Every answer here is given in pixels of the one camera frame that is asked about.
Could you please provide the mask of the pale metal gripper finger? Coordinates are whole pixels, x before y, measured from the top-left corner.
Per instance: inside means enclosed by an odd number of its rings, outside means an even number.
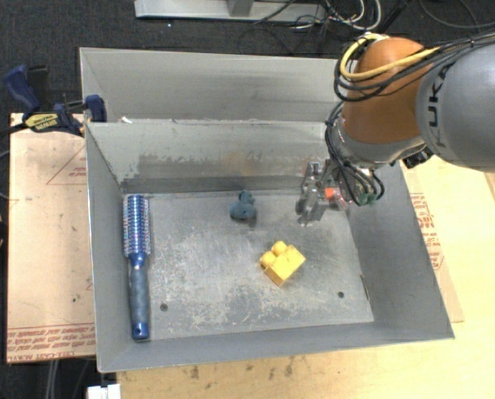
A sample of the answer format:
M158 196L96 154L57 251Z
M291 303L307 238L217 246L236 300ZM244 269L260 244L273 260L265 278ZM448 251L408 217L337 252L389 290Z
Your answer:
M309 217L314 208L314 198L310 195L302 196L296 202L296 213L300 217Z
M314 208L309 217L300 217L300 226L307 226L313 222L321 221L323 214L326 211L326 202L316 200L314 201Z

